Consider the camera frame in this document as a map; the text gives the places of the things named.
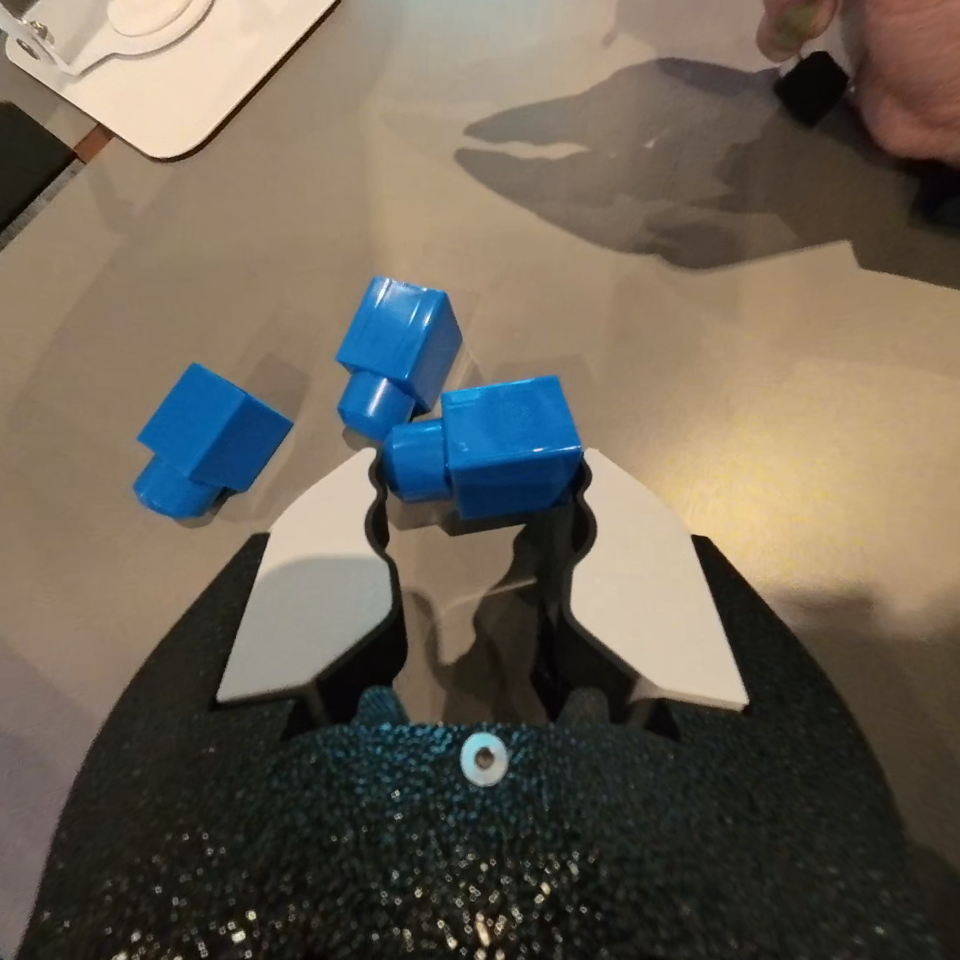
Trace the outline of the blue mega block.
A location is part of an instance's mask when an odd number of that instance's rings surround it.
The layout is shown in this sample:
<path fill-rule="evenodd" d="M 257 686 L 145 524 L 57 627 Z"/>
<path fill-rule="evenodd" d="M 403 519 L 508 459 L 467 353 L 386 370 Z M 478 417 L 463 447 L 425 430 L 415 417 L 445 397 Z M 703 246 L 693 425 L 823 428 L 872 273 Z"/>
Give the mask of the blue mega block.
<path fill-rule="evenodd" d="M 447 503 L 464 522 L 565 501 L 583 446 L 557 375 L 446 390 L 438 416 L 390 430 L 382 468 L 405 503 Z"/>
<path fill-rule="evenodd" d="M 462 342 L 446 292 L 375 276 L 335 356 L 348 374 L 337 406 L 343 425 L 378 445 L 429 412 Z"/>
<path fill-rule="evenodd" d="M 177 521 L 246 492 L 294 426 L 291 418 L 200 364 L 191 364 L 137 436 L 150 461 L 132 489 Z"/>

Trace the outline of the person's right hand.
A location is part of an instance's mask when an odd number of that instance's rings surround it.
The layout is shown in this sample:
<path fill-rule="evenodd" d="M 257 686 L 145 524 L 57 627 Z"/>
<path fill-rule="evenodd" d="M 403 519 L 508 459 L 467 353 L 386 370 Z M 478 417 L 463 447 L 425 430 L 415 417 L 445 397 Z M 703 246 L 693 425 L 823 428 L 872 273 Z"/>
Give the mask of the person's right hand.
<path fill-rule="evenodd" d="M 782 63 L 840 20 L 854 100 L 872 139 L 909 161 L 959 168 L 959 3 L 763 3 L 758 49 Z"/>

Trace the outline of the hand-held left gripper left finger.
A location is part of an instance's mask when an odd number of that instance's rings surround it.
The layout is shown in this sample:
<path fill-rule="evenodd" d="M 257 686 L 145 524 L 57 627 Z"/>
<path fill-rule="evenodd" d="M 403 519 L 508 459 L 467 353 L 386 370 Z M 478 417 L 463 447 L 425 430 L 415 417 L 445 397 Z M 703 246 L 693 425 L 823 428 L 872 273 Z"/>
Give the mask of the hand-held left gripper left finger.
<path fill-rule="evenodd" d="M 272 524 L 218 707 L 293 699 L 351 721 L 367 690 L 392 686 L 409 645 L 380 467 L 361 448 Z"/>

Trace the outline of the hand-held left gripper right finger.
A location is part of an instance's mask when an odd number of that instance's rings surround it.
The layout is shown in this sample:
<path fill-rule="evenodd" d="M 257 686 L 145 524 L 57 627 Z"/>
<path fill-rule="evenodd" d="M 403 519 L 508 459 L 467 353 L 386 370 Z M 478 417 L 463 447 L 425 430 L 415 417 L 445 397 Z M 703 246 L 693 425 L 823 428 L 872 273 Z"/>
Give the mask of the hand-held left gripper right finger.
<path fill-rule="evenodd" d="M 555 719 L 600 691 L 614 722 L 637 706 L 743 714 L 750 696 L 678 515 L 596 448 L 569 498 L 532 523 L 543 591 L 531 682 Z"/>

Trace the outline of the instruction board on white stand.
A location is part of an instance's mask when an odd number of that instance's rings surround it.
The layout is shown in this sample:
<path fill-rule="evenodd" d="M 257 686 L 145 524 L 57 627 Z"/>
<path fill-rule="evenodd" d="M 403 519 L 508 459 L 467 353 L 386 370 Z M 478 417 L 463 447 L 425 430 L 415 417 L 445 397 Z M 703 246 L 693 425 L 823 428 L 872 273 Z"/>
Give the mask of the instruction board on white stand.
<path fill-rule="evenodd" d="M 335 1 L 1 3 L 6 59 L 144 156 L 202 148 Z"/>

